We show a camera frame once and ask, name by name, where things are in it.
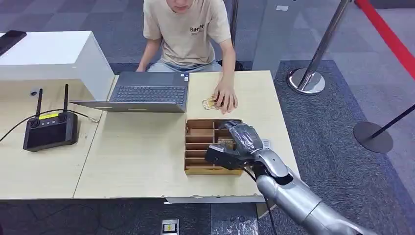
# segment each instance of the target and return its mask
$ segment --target printed text on t-shirt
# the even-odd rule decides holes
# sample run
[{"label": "printed text on t-shirt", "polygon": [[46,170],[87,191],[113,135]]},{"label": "printed text on t-shirt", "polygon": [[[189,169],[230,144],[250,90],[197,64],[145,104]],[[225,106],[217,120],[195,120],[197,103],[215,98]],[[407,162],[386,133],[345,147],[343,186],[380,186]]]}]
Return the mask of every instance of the printed text on t-shirt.
[{"label": "printed text on t-shirt", "polygon": [[199,27],[190,27],[190,34],[192,36],[198,35],[200,32],[205,31],[205,24],[201,24]]}]

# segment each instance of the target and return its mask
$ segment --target light wood table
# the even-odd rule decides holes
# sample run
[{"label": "light wood table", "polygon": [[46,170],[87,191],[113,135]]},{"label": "light wood table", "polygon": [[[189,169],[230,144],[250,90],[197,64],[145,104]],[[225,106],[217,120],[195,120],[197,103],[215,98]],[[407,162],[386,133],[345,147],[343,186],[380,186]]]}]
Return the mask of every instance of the light wood table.
[{"label": "light wood table", "polygon": [[187,119],[237,118],[252,125],[298,174],[269,71],[237,72],[239,107],[222,115],[204,110],[220,73],[192,73],[186,114],[103,112],[75,198],[160,198],[169,202],[260,202],[256,184],[243,173],[185,175]]},{"label": "light wood table", "polygon": [[[92,99],[79,80],[0,82],[0,138],[15,124],[35,114],[36,88],[43,88],[42,112],[63,108],[64,87],[70,99]],[[101,111],[69,104],[69,109],[99,119]],[[79,116],[79,140],[39,152],[23,150],[26,122],[0,142],[0,199],[72,198],[98,123]]]}]

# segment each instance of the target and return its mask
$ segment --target white sticker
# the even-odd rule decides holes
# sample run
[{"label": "white sticker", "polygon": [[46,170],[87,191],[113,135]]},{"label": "white sticker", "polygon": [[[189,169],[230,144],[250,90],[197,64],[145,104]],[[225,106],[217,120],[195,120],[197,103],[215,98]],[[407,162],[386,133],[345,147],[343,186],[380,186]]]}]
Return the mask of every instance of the white sticker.
[{"label": "white sticker", "polygon": [[262,145],[264,148],[272,150],[271,141],[269,139],[262,139]]},{"label": "white sticker", "polygon": [[288,10],[288,6],[281,6],[278,5],[276,8],[277,11],[287,11]]}]

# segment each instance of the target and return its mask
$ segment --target cardboard compartment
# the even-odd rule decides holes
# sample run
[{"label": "cardboard compartment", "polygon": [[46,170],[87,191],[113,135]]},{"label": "cardboard compartment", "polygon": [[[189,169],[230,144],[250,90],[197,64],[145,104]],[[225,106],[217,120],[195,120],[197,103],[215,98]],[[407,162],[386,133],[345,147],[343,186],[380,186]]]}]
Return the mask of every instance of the cardboard compartment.
[{"label": "cardboard compartment", "polygon": [[227,119],[187,120],[185,129],[184,171],[186,174],[202,175],[241,175],[242,170],[227,170],[205,161],[209,145],[218,139],[232,139],[227,129],[219,126]]},{"label": "cardboard compartment", "polygon": [[214,166],[212,163],[208,163],[203,158],[185,158],[184,163],[186,166]]},{"label": "cardboard compartment", "polygon": [[213,143],[214,136],[186,136],[186,143]]},{"label": "cardboard compartment", "polygon": [[211,143],[186,143],[186,150],[208,149]]},{"label": "cardboard compartment", "polygon": [[213,120],[188,120],[186,125],[186,136],[213,136]]},{"label": "cardboard compartment", "polygon": [[186,175],[237,175],[242,174],[242,170],[228,170],[220,166],[186,166]]},{"label": "cardboard compartment", "polygon": [[184,157],[185,158],[205,158],[205,154],[206,154],[206,150],[186,150],[186,152],[184,153]]}]

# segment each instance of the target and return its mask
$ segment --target man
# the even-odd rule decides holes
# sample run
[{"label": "man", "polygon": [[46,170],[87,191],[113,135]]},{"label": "man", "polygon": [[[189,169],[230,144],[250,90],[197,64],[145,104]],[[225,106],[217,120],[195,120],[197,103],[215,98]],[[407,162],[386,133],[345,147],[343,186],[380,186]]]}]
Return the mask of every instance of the man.
[{"label": "man", "polygon": [[[137,71],[145,71],[162,47],[161,59],[148,71],[222,71],[213,94],[222,113],[238,106],[233,89],[235,51],[223,0],[144,0],[147,45]],[[215,61],[210,39],[222,49],[223,67]]]}]

